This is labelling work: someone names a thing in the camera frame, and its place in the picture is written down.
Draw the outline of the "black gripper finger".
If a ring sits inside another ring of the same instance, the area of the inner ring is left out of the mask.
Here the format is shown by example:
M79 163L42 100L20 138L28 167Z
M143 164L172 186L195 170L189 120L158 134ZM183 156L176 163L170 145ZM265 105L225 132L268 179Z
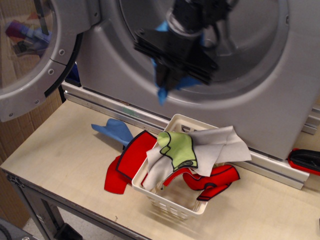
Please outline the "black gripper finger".
M180 69L170 69L166 78L166 90L173 90L185 75Z
M155 61L155 82L160 88L166 89L168 87L168 75L170 69L163 62Z

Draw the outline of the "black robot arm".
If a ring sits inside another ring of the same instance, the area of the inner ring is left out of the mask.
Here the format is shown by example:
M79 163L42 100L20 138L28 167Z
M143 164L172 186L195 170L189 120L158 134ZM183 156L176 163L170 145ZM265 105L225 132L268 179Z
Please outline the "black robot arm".
M168 11L167 30L139 29L135 50L155 63L155 82L173 90L185 77L208 85L218 64L208 55L221 35L219 21L227 21L234 4L226 0L176 0Z

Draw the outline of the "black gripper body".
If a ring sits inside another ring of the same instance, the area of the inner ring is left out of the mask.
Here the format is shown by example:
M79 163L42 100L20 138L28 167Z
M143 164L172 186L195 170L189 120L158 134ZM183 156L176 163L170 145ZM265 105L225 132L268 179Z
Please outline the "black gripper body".
M170 70L181 70L209 85L218 65L205 53L202 45L204 28L177 27L169 30L139 29L135 32L134 49L166 64Z

